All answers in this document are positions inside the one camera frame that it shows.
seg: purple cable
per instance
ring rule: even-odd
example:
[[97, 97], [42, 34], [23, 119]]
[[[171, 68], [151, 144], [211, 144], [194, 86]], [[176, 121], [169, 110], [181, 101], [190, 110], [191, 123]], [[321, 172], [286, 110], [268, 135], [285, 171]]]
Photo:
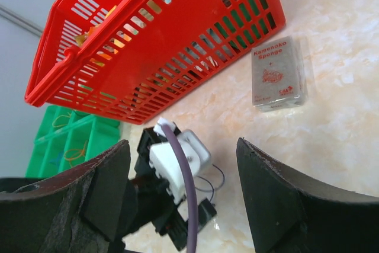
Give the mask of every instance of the purple cable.
[[170, 143], [172, 150], [174, 151], [174, 154], [179, 163], [180, 170], [182, 171], [188, 205], [187, 253], [195, 253], [197, 244], [198, 212], [194, 178], [192, 176], [187, 157], [185, 156], [183, 148], [176, 138], [174, 132], [167, 124], [161, 125], [161, 128], [168, 142]]

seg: purple wire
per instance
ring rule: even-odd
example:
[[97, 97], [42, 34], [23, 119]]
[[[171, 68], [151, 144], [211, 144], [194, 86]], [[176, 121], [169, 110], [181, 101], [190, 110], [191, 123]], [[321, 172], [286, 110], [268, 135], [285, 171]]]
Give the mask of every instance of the purple wire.
[[167, 124], [161, 125], [161, 128], [174, 151], [180, 170], [182, 171], [188, 206], [187, 253], [195, 253], [197, 245], [198, 212], [194, 177], [192, 176], [187, 157], [174, 132]]

